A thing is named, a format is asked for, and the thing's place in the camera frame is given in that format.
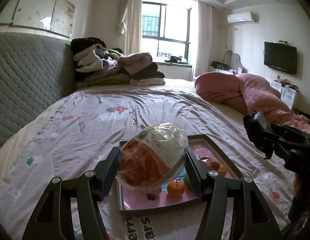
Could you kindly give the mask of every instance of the wall socket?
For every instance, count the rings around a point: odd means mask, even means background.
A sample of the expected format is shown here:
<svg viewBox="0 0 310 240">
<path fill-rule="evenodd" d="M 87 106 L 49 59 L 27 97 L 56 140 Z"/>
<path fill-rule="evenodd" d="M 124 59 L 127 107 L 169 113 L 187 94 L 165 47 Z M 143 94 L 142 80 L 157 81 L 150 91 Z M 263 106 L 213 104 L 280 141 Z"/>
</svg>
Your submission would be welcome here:
<svg viewBox="0 0 310 240">
<path fill-rule="evenodd" d="M 273 74 L 272 74 L 272 78 L 280 79 L 280 75 L 277 75 L 276 73 L 273 73 Z"/>
</svg>

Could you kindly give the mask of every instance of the bed sheet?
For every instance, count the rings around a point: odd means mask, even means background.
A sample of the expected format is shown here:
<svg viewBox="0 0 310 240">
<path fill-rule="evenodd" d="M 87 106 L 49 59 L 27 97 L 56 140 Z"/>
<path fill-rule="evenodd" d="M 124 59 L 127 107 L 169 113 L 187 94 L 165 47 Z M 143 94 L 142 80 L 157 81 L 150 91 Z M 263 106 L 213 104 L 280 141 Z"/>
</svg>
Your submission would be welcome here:
<svg viewBox="0 0 310 240">
<path fill-rule="evenodd" d="M 196 93 L 194 82 L 182 80 L 182 79 L 167 79 L 165 78 L 166 85 L 165 88 L 167 90 L 174 89 L 180 91 L 188 91 L 192 93 Z M 94 86 L 89 89 L 82 89 L 80 91 L 94 91 L 100 89 L 111 89 L 111 88 L 138 88 L 136 86 L 131 85 L 120 85 L 120 86 L 105 86 L 98 87 Z M 152 87 L 152 89 L 156 89 L 156 87 L 162 88 L 163 86 L 147 86 Z M 0 149 L 0 181 L 6 175 L 8 169 L 14 164 L 17 156 L 21 153 L 24 147 L 28 144 L 28 142 L 36 136 L 37 132 L 44 126 L 45 123 L 49 120 L 49 118 L 57 111 L 58 107 L 63 104 L 64 100 L 60 99 L 53 105 L 49 106 L 44 112 L 42 112 L 34 121 L 27 124 L 25 127 L 20 129 L 16 134 L 10 137 L 9 140 L 3 145 Z M 241 123 L 242 122 L 242 114 L 234 109 L 224 105 L 224 104 L 215 104 L 211 103 L 221 112 L 223 112 L 226 116 L 228 116 L 231 120 Z"/>
<path fill-rule="evenodd" d="M 92 87 L 75 92 L 55 106 L 55 113 L 17 154 L 0 182 L 0 223 L 13 239 L 21 239 L 52 177 L 80 176 L 105 159 L 119 141 L 128 140 L 143 127 L 161 121 L 177 122 L 188 135 L 207 134 L 244 175 L 254 179 L 283 228 L 289 222 L 294 173 L 285 170 L 283 161 L 276 156 L 264 160 L 263 153 L 247 138 L 242 114 L 204 101 L 191 91 L 192 82 L 184 88 L 181 84 L 187 81 L 170 82 L 166 86 L 142 88 Z M 107 232 L 115 239 L 147 238 L 143 230 L 145 221 L 157 240 L 194 239 L 205 203 L 163 214 L 123 217 L 118 210 L 116 187 L 112 187 L 99 209 Z M 74 230 L 80 235 L 76 202 L 72 202 L 72 213 Z M 230 220 L 231 205 L 228 205 L 223 239 L 228 238 Z"/>
</svg>

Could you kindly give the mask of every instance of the pink blanket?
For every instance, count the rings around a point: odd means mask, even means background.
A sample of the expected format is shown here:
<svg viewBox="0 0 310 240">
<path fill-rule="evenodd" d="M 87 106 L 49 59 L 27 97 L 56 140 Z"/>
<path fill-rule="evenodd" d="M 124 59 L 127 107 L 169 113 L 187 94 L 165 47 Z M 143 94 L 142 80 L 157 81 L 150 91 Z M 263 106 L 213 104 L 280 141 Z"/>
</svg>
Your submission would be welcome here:
<svg viewBox="0 0 310 240">
<path fill-rule="evenodd" d="M 261 76 L 205 73 L 196 79 L 195 89 L 205 100 L 223 102 L 245 115 L 261 111 L 270 123 L 292 126 L 310 134 L 310 120 L 303 115 L 293 115 L 280 100 L 280 93 Z"/>
</svg>

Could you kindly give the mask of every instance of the white drawer unit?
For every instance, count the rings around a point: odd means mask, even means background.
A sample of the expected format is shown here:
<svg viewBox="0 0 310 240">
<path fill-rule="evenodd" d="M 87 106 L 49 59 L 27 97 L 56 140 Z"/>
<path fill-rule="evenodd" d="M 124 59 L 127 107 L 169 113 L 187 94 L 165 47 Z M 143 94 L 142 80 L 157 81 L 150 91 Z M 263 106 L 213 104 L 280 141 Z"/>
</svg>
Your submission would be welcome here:
<svg viewBox="0 0 310 240">
<path fill-rule="evenodd" d="M 298 90 L 294 90 L 288 87 L 283 87 L 280 99 L 289 107 L 289 109 L 292 110 L 294 103 L 297 100 L 297 93 L 298 93 Z"/>
<path fill-rule="evenodd" d="M 271 85 L 272 88 L 275 88 L 276 90 L 278 90 L 282 94 L 283 87 L 282 87 L 281 84 L 277 83 L 276 81 L 272 81 L 270 83 L 270 85 Z"/>
</svg>

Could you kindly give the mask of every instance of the window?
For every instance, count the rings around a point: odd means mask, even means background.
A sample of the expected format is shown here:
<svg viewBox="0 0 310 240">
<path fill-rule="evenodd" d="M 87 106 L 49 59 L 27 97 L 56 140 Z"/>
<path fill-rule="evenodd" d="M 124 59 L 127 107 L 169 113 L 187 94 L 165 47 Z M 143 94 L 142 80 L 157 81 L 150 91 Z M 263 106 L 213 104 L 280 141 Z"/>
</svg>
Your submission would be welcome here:
<svg viewBox="0 0 310 240">
<path fill-rule="evenodd" d="M 165 55 L 189 60 L 190 15 L 191 8 L 143 2 L 142 50 L 153 58 Z"/>
</svg>

